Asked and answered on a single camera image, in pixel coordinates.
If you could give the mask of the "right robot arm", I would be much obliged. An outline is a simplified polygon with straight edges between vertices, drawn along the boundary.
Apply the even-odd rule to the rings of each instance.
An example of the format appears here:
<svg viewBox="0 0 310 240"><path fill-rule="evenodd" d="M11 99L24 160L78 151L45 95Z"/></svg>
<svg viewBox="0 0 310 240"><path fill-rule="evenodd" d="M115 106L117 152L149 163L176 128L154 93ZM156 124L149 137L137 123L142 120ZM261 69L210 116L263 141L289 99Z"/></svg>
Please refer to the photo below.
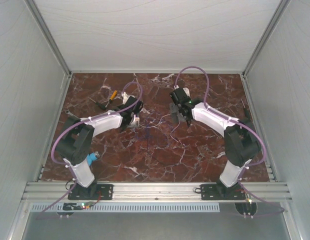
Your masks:
<svg viewBox="0 0 310 240"><path fill-rule="evenodd" d="M222 199L234 193L240 173L261 151L258 138L252 133L255 129L251 120L230 117L198 98L191 99L188 88L175 88L170 97L178 112L188 125L192 120L203 123L224 138L226 165L216 183L216 193Z"/></svg>

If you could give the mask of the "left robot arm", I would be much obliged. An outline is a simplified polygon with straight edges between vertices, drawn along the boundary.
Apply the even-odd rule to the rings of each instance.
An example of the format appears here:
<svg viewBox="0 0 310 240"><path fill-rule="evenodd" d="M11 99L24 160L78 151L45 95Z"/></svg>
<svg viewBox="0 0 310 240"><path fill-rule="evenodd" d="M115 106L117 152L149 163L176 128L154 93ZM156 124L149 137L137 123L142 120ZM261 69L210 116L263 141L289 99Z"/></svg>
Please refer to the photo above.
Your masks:
<svg viewBox="0 0 310 240"><path fill-rule="evenodd" d="M98 187L93 183L95 176L91 165L101 158L101 154L91 152L93 138L109 130L125 130L128 126L137 125L143 105L141 99L129 95L123 98L121 105L101 115L87 118L70 116L67 119L53 145L51 156L58 153L62 157L86 199L92 199L98 193Z"/></svg>

